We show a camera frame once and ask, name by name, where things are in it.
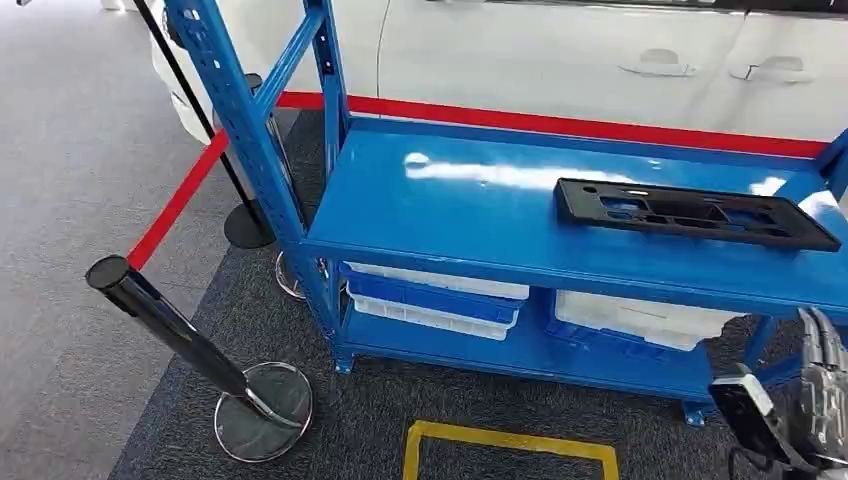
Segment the shelf top surface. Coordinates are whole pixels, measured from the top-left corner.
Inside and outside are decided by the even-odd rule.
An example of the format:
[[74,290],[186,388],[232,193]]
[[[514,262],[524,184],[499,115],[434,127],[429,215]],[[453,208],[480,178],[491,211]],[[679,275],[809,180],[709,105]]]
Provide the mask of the shelf top surface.
[[553,195],[561,177],[782,196],[848,243],[848,222],[808,160],[364,119],[307,243],[372,263],[410,256],[848,308],[848,247],[786,251],[567,225]]

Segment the blue storage bin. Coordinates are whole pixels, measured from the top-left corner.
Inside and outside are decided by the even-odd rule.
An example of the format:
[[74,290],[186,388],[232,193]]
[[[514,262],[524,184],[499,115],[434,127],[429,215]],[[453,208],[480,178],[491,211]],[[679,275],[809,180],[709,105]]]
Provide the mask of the blue storage bin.
[[551,316],[545,327],[545,333],[568,342],[572,347],[616,351],[623,355],[657,362],[667,362],[675,352],[680,352],[674,348],[646,342],[644,338],[636,335],[606,329],[598,330],[559,320],[555,315],[556,295],[551,297]]
[[525,302],[359,273],[345,264],[341,265],[341,271],[347,277],[351,294],[438,310],[503,326],[515,323],[516,313]]

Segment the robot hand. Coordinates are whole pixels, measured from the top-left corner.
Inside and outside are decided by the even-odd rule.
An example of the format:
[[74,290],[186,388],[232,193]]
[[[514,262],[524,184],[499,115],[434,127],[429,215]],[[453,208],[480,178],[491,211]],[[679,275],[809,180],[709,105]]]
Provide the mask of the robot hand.
[[821,311],[799,308],[798,316],[804,324],[801,378],[784,417],[747,367],[717,378],[709,390],[739,444],[767,460],[758,467],[779,462],[786,478],[848,480],[848,353]]
[[817,308],[798,309],[804,322],[801,382],[788,418],[789,441],[812,465],[848,465],[848,353]]

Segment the red barrier tape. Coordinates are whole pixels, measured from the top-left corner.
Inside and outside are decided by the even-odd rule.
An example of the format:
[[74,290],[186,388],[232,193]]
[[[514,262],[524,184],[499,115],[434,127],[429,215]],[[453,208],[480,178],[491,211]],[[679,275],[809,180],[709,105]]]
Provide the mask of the red barrier tape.
[[[350,109],[360,113],[460,123],[480,127],[655,143],[677,147],[707,148],[732,152],[760,153],[786,157],[815,157],[826,142],[789,138],[757,137],[735,133],[703,132],[679,128],[650,127],[624,123],[546,117],[527,113],[499,112],[479,108],[388,100],[349,95]],[[318,110],[324,103],[320,93],[283,92],[277,106]]]
[[177,187],[177,191],[174,192],[174,195],[168,200],[168,203],[165,205],[165,208],[162,209],[162,212],[159,213],[159,216],[156,217],[156,220],[153,221],[153,224],[150,225],[150,228],[141,237],[141,240],[133,247],[130,251],[129,255],[127,255],[127,261],[132,265],[136,270],[141,270],[141,267],[144,266],[145,263],[150,259],[153,252],[156,250],[156,247],[162,243],[162,239],[165,238],[165,234],[168,233],[168,230],[174,225],[174,222],[177,220],[177,217],[180,216],[185,206],[188,204],[191,197],[194,196],[194,192],[197,191],[197,188],[200,186],[200,183],[206,178],[206,175],[209,174],[209,171],[212,170],[212,167],[215,165],[215,162],[218,161],[218,158],[221,157],[221,154],[224,153],[224,149],[227,148],[227,144],[230,143],[229,138],[227,138],[227,132],[224,130],[219,130],[215,137],[212,138],[212,141],[209,142],[209,145],[200,154],[197,162],[195,162],[194,166],[189,170],[186,178],[183,179],[183,182]]

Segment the stanchion post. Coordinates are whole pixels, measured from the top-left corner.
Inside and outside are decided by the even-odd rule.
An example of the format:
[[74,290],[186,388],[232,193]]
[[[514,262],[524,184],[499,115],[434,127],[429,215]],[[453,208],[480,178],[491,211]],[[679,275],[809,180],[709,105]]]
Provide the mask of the stanchion post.
[[[135,3],[138,12],[141,14],[141,18],[144,20],[144,23],[147,25],[147,29],[153,36],[153,40],[156,42],[156,45],[165,57],[165,61],[168,62],[168,66],[174,73],[174,77],[176,77],[177,82],[180,84],[180,88],[185,94],[189,105],[191,105],[191,109],[194,111],[194,114],[197,115],[197,119],[200,121],[201,126],[203,126],[203,130],[206,132],[206,135],[212,139],[212,137],[215,136],[215,129],[212,128],[212,124],[206,117],[203,107],[200,106],[200,102],[197,100],[194,90],[192,90],[191,85],[189,85],[188,80],[185,78],[182,67],[180,67],[179,62],[177,62],[176,57],[174,57],[174,52],[171,51],[171,47],[165,40],[165,35],[156,23],[156,19],[153,18],[153,14],[150,13],[150,8],[147,6],[145,0],[133,0],[133,2]],[[224,166],[224,170],[227,171],[227,176],[230,177],[230,181],[233,183],[233,187],[236,189],[236,193],[241,200],[241,205],[236,207],[236,210],[234,210],[230,215],[232,216],[233,213],[238,211],[240,212],[238,213],[238,216],[243,217],[238,218],[233,222],[233,224],[229,227],[229,234],[227,234],[227,224],[225,222],[224,233],[227,234],[227,240],[240,248],[259,248],[269,245],[274,241],[274,234],[271,232],[271,228],[268,225],[268,221],[265,219],[265,215],[262,213],[262,209],[259,208],[259,202],[248,198],[247,193],[245,192],[241,181],[239,181],[238,175],[236,174],[236,171],[233,168],[232,163],[230,163],[230,159],[227,157],[226,153],[221,154],[221,164]]]
[[215,410],[215,435],[230,456],[245,462],[271,460],[306,431],[312,389],[300,370],[269,362],[242,372],[124,257],[99,260],[85,278],[223,391]]

